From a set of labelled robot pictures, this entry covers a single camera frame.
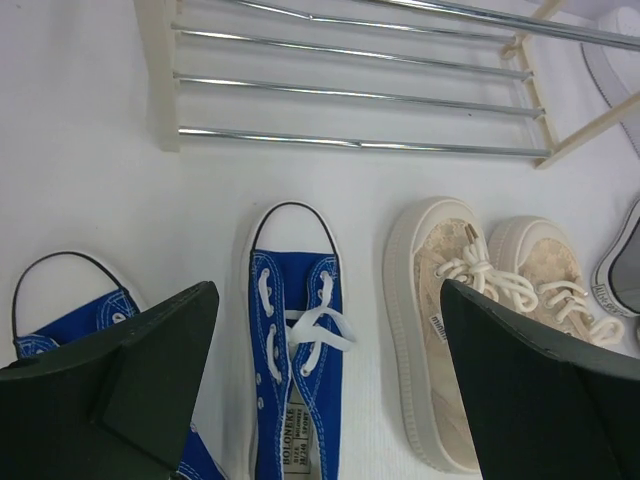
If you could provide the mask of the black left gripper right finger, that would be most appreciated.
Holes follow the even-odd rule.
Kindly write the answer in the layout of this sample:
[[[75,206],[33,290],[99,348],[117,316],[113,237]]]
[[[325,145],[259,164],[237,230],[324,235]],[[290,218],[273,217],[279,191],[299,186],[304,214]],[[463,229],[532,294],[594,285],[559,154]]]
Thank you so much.
[[[485,479],[636,479],[639,362],[453,280],[444,326]]]

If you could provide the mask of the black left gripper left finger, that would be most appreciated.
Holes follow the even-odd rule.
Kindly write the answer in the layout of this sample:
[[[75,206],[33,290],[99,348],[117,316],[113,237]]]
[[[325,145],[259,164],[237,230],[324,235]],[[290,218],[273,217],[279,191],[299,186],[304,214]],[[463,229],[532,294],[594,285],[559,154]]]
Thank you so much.
[[[1,370],[4,479],[168,479],[216,324],[200,282],[117,325]]]

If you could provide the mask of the blue canvas sneaker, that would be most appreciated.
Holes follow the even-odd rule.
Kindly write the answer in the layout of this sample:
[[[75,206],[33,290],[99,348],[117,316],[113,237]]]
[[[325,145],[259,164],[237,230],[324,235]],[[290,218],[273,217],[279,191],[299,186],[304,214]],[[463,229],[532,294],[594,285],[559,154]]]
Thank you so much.
[[[46,255],[24,271],[14,288],[13,362],[70,344],[153,307],[144,307],[104,263],[87,254],[61,251]],[[221,469],[191,418],[178,470],[168,479],[221,477]]]
[[[342,262],[322,215],[299,201],[270,207],[243,256],[253,363],[252,479],[336,479],[344,355]]]

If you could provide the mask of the beige lace sneaker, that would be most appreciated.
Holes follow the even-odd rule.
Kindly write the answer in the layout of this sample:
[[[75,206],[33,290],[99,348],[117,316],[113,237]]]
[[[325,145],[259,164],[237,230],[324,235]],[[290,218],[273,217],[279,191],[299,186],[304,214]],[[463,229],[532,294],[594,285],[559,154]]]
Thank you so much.
[[[491,234],[488,253],[496,270],[525,289],[501,291],[503,306],[599,347],[623,339],[621,320],[592,315],[578,259],[564,232],[550,220],[520,216],[504,221]]]
[[[383,291],[394,341],[405,432],[431,467],[474,475],[480,467],[447,342],[440,305],[446,280],[519,313],[538,298],[524,277],[495,267],[471,208],[451,197],[421,200],[398,218],[387,241]]]

